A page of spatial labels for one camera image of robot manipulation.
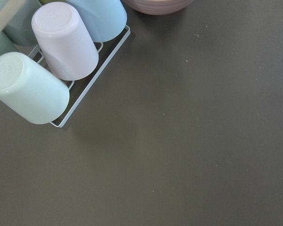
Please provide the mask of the light blue plastic cup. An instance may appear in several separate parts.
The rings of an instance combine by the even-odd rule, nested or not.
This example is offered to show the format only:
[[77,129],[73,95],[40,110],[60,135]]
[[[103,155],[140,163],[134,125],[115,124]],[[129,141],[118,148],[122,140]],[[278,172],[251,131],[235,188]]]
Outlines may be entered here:
[[79,13],[92,41],[107,42],[125,28],[127,14],[120,0],[67,0]]

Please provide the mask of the pale pink plastic cup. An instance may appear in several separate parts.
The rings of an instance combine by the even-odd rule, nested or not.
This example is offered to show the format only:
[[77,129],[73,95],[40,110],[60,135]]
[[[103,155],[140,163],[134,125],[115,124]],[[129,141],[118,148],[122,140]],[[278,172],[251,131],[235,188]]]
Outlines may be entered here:
[[75,81],[95,70],[98,51],[73,6],[64,2],[45,4],[34,13],[31,24],[50,71],[56,77]]

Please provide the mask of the pink ribbed bowl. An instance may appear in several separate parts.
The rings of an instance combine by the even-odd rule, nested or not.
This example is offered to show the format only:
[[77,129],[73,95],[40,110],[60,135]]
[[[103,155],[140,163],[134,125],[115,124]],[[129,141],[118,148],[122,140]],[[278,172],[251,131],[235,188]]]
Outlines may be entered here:
[[136,11],[148,15],[167,15],[184,9],[194,0],[123,0]]

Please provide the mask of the mint green plastic cup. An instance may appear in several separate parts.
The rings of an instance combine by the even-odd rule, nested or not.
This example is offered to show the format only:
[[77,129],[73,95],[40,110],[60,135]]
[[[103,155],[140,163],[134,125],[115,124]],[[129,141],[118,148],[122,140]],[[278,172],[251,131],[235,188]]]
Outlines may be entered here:
[[0,56],[0,101],[33,124],[57,119],[69,103],[66,84],[28,56]]

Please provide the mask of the grey green plastic cup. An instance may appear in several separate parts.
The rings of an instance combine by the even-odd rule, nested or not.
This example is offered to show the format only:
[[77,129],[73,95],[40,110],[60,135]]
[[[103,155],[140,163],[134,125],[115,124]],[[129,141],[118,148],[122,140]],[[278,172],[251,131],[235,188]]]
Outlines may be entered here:
[[[0,10],[7,2],[8,0],[0,0]],[[0,55],[17,51],[16,45],[37,45],[37,40],[31,26],[31,20],[36,10],[40,7],[41,4],[38,0],[26,0],[19,12],[0,33]]]

